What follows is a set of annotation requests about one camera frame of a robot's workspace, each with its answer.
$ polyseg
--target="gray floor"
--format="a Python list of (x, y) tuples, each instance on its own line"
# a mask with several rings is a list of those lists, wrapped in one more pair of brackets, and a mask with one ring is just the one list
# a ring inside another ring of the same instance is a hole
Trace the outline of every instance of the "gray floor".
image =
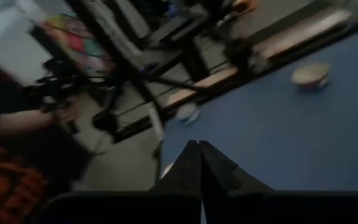
[[(273, 22), (285, 17), (293, 11), (308, 4), (309, 0), (260, 0), (260, 7), (254, 13), (244, 16), (236, 25), (238, 35), (250, 35), (267, 27)], [(202, 44), (203, 55), (208, 66), (212, 67), (224, 60), (221, 55), (222, 47), (212, 43)], [(164, 77), (184, 81), (188, 79), (183, 67), (178, 65), (167, 72)], [(155, 95), (166, 91), (169, 87), (159, 84), (149, 84)], [(158, 99), (166, 102), (172, 90)], [(119, 102), (116, 113), (122, 113), (141, 103), (141, 98), (133, 87), (127, 86), (124, 96)], [(152, 152), (157, 147), (157, 140), (152, 130), (145, 131), (119, 144), (111, 144), (104, 133), (94, 128), (90, 117), (98, 110), (98, 106), (87, 96), (82, 96), (79, 102), (82, 117), (79, 121), (82, 133), (77, 137), (92, 151), (108, 151), (107, 154), (93, 160), (82, 180), (76, 188), (82, 190), (147, 190), (154, 183), (156, 163)], [(145, 116), (147, 110), (140, 108), (120, 116), (121, 124), (127, 124)]]

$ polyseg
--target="blue tabletop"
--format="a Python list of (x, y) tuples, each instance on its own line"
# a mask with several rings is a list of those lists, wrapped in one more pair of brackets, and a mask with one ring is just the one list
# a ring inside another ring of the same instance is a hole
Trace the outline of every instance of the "blue tabletop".
[[(305, 93), (303, 64), (330, 63), (331, 83)], [(190, 126), (165, 126), (162, 165), (207, 140), (276, 190), (358, 190), (358, 33), (201, 106)]]

